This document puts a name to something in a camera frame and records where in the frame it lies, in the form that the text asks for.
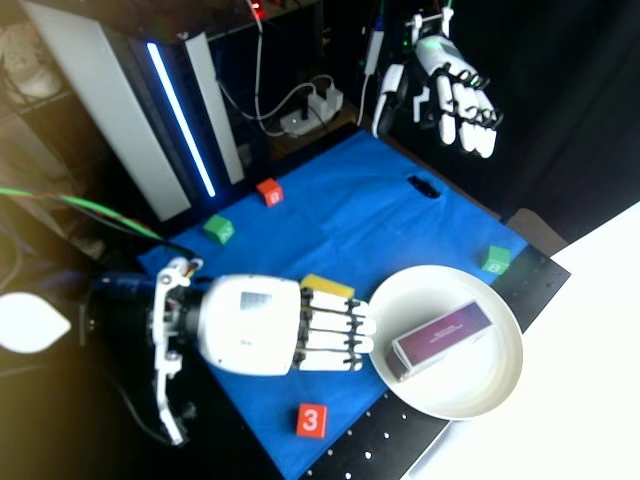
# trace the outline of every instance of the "toy block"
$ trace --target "toy block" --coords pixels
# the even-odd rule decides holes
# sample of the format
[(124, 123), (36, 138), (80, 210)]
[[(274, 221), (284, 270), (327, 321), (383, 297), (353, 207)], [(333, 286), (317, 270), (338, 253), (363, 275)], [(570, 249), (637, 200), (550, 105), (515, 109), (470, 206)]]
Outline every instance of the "toy block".
[(302, 282), (300, 282), (300, 286), (320, 290), (321, 292), (333, 293), (334, 295), (345, 298), (353, 298), (356, 293), (353, 287), (319, 277), (313, 273), (304, 277)]
[(511, 250), (507, 248), (489, 247), (489, 255), (487, 261), (482, 266), (485, 272), (495, 273), (496, 275), (502, 275), (509, 268), (511, 263)]
[(300, 437), (324, 438), (327, 429), (327, 407), (301, 403), (296, 434)]
[(235, 233), (231, 221), (220, 215), (211, 217), (202, 228), (207, 237), (211, 240), (218, 241), (222, 245), (227, 243)]
[(256, 188), (262, 194), (267, 207), (273, 207), (284, 200), (282, 187), (273, 178), (268, 178), (264, 182), (259, 183)]

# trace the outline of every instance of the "blue cloth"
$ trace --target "blue cloth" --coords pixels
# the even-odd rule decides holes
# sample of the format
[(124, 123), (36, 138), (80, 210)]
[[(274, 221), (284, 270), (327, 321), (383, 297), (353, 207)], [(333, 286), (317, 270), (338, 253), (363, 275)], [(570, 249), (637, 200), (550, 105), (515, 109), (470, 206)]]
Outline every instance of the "blue cloth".
[[(407, 177), (439, 192), (430, 199)], [(365, 132), (358, 133), (279, 180), (284, 202), (266, 208), (250, 195), (221, 212), (236, 233), (223, 247), (200, 227), (175, 241), (203, 256), (201, 275), (261, 273), (301, 280), (308, 273), (350, 285), (368, 300), (388, 276), (407, 267), (441, 264), (491, 283), (479, 268), (490, 245), (515, 257), (526, 242), (442, 181)], [(155, 273), (164, 249), (142, 259)], [(297, 478), (386, 390), (367, 359), (357, 373), (291, 372), (247, 377), (211, 367), (226, 393), (286, 479)], [(328, 407), (324, 440), (297, 437), (300, 403)]]

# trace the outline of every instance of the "power strip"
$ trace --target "power strip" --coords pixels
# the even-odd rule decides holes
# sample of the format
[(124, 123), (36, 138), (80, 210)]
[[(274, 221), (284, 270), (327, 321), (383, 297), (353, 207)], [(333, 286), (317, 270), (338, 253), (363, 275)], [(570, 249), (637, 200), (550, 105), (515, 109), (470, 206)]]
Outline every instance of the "power strip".
[(307, 105), (309, 106), (307, 118), (302, 118), (301, 108), (282, 117), (280, 119), (282, 130), (289, 135), (300, 136), (331, 121), (334, 115), (342, 109), (344, 95), (333, 85), (327, 89), (326, 93), (327, 98), (322, 98), (317, 93), (312, 93), (307, 97)]

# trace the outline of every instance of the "yellow object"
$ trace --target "yellow object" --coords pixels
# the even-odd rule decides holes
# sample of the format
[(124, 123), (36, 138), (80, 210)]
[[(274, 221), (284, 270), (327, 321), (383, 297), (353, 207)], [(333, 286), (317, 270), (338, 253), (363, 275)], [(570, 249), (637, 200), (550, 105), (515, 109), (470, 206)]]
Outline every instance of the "yellow object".
[(352, 298), (356, 293), (355, 288), (342, 285), (341, 283), (334, 282), (333, 280), (327, 280), (326, 278), (319, 277), (313, 273), (304, 277), (302, 282), (300, 282), (300, 285), (302, 287), (309, 287), (322, 292), (333, 293), (334, 295), (339, 295), (345, 298)]

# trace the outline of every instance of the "round white plate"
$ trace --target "round white plate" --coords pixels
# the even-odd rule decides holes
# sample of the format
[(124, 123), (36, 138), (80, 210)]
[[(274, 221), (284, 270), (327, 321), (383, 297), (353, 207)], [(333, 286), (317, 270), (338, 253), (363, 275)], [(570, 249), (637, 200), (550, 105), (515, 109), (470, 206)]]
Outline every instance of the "round white plate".
[[(422, 372), (398, 382), (385, 356), (391, 341), (425, 322), (475, 301), (493, 326), (475, 343), (453, 349)], [(522, 333), (513, 313), (491, 287), (449, 267), (402, 270), (378, 287), (370, 302), (378, 331), (371, 353), (387, 386), (404, 402), (434, 417), (467, 420), (500, 405), (522, 371)]]

